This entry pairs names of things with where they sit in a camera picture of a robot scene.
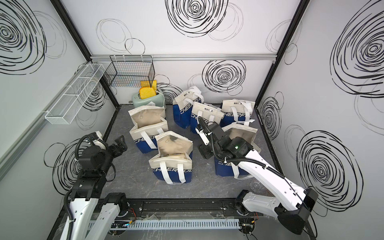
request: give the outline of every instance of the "shopping bag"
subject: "shopping bag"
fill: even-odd
[[[233,123],[223,127],[222,129],[225,133],[228,134],[230,139],[234,139],[235,137],[242,137],[244,140],[250,143],[258,153],[261,152],[261,149],[253,142],[257,133],[256,128]],[[215,158],[215,173],[216,175],[222,177],[233,176],[235,179],[239,180],[253,177],[252,175],[249,175],[247,171],[237,167],[235,164],[232,164],[231,162],[224,163],[223,161],[219,161],[217,158]]]
[[[249,126],[249,123],[254,121],[254,119],[251,119],[254,106],[255,102],[251,101],[223,100],[221,111],[224,113],[224,117],[221,120],[220,127],[225,127],[233,122]]]
[[[157,179],[167,184],[182,184],[192,180],[191,140],[172,131],[156,137],[159,153],[149,160]]]
[[[220,124],[221,119],[224,117],[224,113],[220,108],[213,106],[212,104],[195,103],[192,107],[190,114],[191,132],[196,132],[196,126],[199,124],[198,117],[202,117],[208,123],[215,122]]]
[[[164,107],[140,106],[128,111],[134,123],[129,131],[133,141],[142,153],[157,149],[156,135],[168,131]]]
[[[173,119],[177,125],[184,129],[190,124],[194,102],[204,103],[204,97],[196,86],[192,86],[173,99]]]

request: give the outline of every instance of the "white mesh basket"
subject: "white mesh basket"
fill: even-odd
[[[45,115],[45,119],[52,124],[71,124],[104,72],[102,64],[88,64]]]

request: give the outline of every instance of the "black wire basket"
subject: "black wire basket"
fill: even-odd
[[[109,57],[111,58],[111,64],[104,73],[109,86],[152,87],[153,78],[155,77],[152,56],[111,55]]]

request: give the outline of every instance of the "white bag handle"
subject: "white bag handle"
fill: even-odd
[[[197,124],[200,124],[199,123],[199,117],[201,117],[203,115],[203,111],[201,111],[201,110],[199,110],[198,112],[197,112]]]
[[[182,163],[177,164],[177,173],[179,174],[179,180],[181,183],[173,183],[172,180],[169,177],[167,165],[165,162],[160,163],[160,170],[161,174],[163,175],[163,178],[166,183],[168,184],[183,184],[185,183],[185,176],[184,176],[184,167]]]
[[[165,107],[164,104],[166,103],[166,98],[165,98],[164,94],[162,94],[162,93],[159,92],[159,91],[155,91],[155,92],[157,92],[157,93],[163,95],[163,107]]]
[[[157,132],[159,134],[162,134],[164,131],[162,128],[158,128],[157,129]],[[149,138],[148,134],[146,133],[146,131],[143,131],[140,133],[141,136],[144,138],[144,140],[147,142],[148,146],[151,148],[151,149],[157,149],[156,145],[152,142],[152,140]]]
[[[235,179],[242,180],[242,179],[253,178],[252,175],[248,175],[248,176],[239,178],[239,167],[236,166],[235,164],[233,164],[232,162],[231,162],[231,166],[232,166],[232,170],[233,170],[233,177],[234,177]]]
[[[231,110],[232,110],[232,113],[233,113],[233,119],[235,120],[235,122],[244,123],[245,126],[249,126],[250,122],[254,122],[255,121],[254,119],[250,119],[251,118],[251,112],[252,112],[251,102],[250,101],[245,101],[245,102],[240,101],[240,102],[246,108],[246,111],[245,111],[245,121],[239,121],[238,120],[237,109],[234,106],[231,106]]]
[[[198,89],[196,86],[192,86],[192,87],[190,87],[188,90],[191,91],[191,92],[193,92],[194,95],[200,97],[200,99],[201,99],[201,103],[204,103],[204,97],[203,97],[203,95],[201,95],[201,91],[200,91],[200,89]]]
[[[184,98],[184,101],[185,102],[189,102],[190,104],[192,104],[192,106],[194,105],[195,101],[193,101],[192,99],[190,98]]]
[[[211,116],[209,116],[209,121],[210,122],[213,122],[215,120],[215,115],[211,115]]]

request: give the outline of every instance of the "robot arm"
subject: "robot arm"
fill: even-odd
[[[261,212],[276,217],[288,230],[301,234],[318,194],[313,189],[303,189],[287,179],[241,137],[230,139],[218,124],[208,126],[204,118],[199,117],[198,120],[200,124],[196,131],[204,142],[199,146],[202,156],[210,158],[214,155],[224,163],[239,166],[274,195],[267,197],[243,190],[236,199],[237,210],[243,215]]]
[[[91,146],[83,150],[81,156],[78,147],[86,141]],[[100,132],[83,136],[75,149],[76,159],[82,168],[72,189],[64,196],[64,207],[68,213],[61,240],[104,239],[112,222],[121,211],[128,209],[124,193],[112,193],[104,199],[101,213],[92,230],[85,238],[89,220],[98,204],[101,191],[107,181],[106,174],[114,158],[127,150],[124,136],[115,140],[116,144],[108,146]]]

